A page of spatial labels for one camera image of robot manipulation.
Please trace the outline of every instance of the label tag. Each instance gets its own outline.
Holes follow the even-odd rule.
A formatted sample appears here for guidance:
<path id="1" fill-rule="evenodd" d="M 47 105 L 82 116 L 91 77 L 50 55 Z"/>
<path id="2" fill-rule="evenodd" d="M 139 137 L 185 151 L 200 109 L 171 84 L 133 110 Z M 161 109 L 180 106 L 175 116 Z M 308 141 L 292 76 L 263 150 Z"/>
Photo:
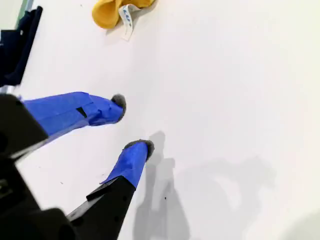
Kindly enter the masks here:
<path id="1" fill-rule="evenodd" d="M 129 41 L 132 32 L 134 30 L 134 23 L 131 17 L 131 13 L 140 11 L 141 9 L 136 7 L 133 4 L 127 4 L 119 8 L 119 15 L 123 21 L 125 31 L 122 35 L 122 38 L 126 41 Z"/>

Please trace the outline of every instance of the blue painter's tape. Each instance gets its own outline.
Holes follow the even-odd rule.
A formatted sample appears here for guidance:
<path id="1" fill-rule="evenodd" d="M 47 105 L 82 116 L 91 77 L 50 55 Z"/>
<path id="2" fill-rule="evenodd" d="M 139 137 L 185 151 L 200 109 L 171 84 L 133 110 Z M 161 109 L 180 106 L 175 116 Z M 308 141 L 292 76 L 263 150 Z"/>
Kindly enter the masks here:
<path id="1" fill-rule="evenodd" d="M 101 184 L 105 184 L 119 176 L 125 177 L 137 188 L 142 171 L 148 156 L 148 146 L 145 142 L 137 142 L 125 148 L 118 158 L 108 178 Z"/>
<path id="2" fill-rule="evenodd" d="M 27 100 L 24 105 L 49 135 L 50 141 L 85 126 L 114 124 L 124 112 L 111 100 L 85 92 Z M 78 108 L 83 109 L 86 117 Z"/>

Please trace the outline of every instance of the navy blue fabric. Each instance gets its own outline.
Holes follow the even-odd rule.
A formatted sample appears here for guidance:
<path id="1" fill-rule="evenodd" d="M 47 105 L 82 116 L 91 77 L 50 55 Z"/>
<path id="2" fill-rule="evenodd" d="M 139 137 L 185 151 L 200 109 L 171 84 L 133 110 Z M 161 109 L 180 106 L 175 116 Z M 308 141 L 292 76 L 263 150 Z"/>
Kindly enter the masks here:
<path id="1" fill-rule="evenodd" d="M 26 11 L 17 29 L 1 31 L 0 87 L 21 83 L 42 11 L 40 6 Z"/>
<path id="2" fill-rule="evenodd" d="M 137 142 L 136 144 L 124 149 L 110 175 L 101 184 L 105 184 L 112 179 L 123 176 L 135 188 L 137 188 L 147 160 L 147 155 L 148 146 L 144 142 Z"/>
<path id="3" fill-rule="evenodd" d="M 123 109 L 111 100 L 85 92 L 71 92 L 23 103 L 51 141 L 85 126 L 114 124 L 123 114 Z M 77 108 L 82 108 L 86 117 Z"/>

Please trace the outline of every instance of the yellow cloth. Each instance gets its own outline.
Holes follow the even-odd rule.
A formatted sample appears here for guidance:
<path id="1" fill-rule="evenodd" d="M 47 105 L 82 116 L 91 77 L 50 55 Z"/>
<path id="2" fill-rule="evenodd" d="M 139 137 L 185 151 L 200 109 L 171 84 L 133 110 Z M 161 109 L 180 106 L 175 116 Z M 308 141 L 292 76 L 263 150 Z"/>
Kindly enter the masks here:
<path id="1" fill-rule="evenodd" d="M 112 29 L 119 20 L 119 8 L 133 4 L 138 8 L 149 7 L 154 0 L 100 0 L 92 10 L 95 23 L 103 29 Z"/>

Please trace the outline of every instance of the white surface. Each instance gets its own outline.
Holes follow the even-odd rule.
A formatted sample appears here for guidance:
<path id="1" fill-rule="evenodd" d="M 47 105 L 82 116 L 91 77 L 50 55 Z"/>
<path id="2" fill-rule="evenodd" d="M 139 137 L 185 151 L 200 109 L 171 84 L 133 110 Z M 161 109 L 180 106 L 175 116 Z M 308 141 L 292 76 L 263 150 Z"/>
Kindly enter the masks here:
<path id="1" fill-rule="evenodd" d="M 319 239 L 306 235 L 320 231 L 319 1 L 158 0 L 129 42 L 94 24 L 94 3 L 34 1 L 16 91 L 122 93 L 127 113 L 18 164 L 39 204 L 71 212 L 126 143 L 152 136 L 120 240 Z"/>
<path id="2" fill-rule="evenodd" d="M 0 0 L 0 29 L 16 27 L 23 0 Z"/>

